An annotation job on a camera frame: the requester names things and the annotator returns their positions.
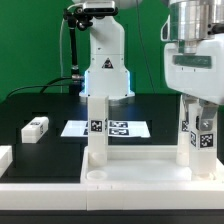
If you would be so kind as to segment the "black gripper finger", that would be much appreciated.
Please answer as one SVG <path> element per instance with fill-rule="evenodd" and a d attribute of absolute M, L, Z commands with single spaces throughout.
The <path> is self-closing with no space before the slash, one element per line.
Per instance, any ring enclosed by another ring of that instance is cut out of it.
<path fill-rule="evenodd" d="M 206 100 L 199 100 L 198 129 L 200 131 L 211 131 L 214 118 L 218 111 L 218 105 Z"/>

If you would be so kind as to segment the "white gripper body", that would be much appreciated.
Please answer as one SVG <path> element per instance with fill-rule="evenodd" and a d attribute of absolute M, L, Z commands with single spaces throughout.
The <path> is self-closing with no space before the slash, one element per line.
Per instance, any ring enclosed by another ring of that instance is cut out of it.
<path fill-rule="evenodd" d="M 195 54 L 179 53 L 176 43 L 166 44 L 164 72 L 170 89 L 224 104 L 224 36 L 201 41 Z"/>

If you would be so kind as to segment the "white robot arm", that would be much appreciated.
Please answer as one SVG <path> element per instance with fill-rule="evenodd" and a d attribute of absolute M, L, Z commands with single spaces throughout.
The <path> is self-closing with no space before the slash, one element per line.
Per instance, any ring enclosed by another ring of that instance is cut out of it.
<path fill-rule="evenodd" d="M 90 31 L 91 64 L 86 95 L 112 99 L 130 95 L 124 66 L 124 29 L 114 20 L 120 9 L 142 0 L 72 0 L 77 28 Z M 224 105 L 224 0 L 162 0 L 169 16 L 161 29 L 167 86 L 199 100 L 197 129 L 210 131 Z"/>

